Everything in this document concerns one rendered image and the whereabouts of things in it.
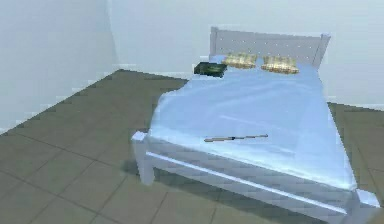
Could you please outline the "dark green flat box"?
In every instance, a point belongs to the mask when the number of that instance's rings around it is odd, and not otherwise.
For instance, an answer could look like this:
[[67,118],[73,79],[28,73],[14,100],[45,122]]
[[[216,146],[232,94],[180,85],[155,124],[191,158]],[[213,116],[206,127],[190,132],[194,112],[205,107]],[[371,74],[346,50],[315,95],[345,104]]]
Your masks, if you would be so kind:
[[212,77],[222,77],[227,70],[225,64],[200,62],[194,67],[194,73],[199,75],[206,75]]

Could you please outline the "thin grey stick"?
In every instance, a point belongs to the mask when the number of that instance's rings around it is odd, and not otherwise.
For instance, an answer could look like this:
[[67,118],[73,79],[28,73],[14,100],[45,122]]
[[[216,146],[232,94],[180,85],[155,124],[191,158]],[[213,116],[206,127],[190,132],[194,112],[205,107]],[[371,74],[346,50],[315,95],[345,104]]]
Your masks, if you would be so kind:
[[215,138],[206,138],[206,139],[204,139],[204,142],[233,141],[233,140],[267,138],[267,137],[268,137],[268,134],[252,135],[252,136],[215,137]]

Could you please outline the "white bed with blue sheet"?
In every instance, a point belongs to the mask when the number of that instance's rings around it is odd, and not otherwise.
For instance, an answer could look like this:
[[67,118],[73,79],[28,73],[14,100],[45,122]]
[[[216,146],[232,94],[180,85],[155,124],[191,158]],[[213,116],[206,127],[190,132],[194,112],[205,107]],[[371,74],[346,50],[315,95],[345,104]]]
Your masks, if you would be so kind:
[[[148,131],[132,137],[141,181],[161,169],[328,224],[368,224],[381,206],[357,185],[318,73],[330,39],[212,28],[210,63],[245,53],[256,67],[194,74],[162,94]],[[299,72],[263,70],[265,56],[293,58]]]

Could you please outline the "yellow patterned pillow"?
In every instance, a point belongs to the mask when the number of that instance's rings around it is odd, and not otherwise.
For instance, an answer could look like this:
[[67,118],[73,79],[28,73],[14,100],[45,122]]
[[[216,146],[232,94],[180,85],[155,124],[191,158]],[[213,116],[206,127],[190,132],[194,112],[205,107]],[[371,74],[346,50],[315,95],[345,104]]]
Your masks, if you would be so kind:
[[261,65],[263,70],[280,74],[297,74],[296,60],[290,57],[265,56]]
[[229,54],[223,60],[222,63],[239,69],[251,69],[256,67],[257,56],[253,54]]

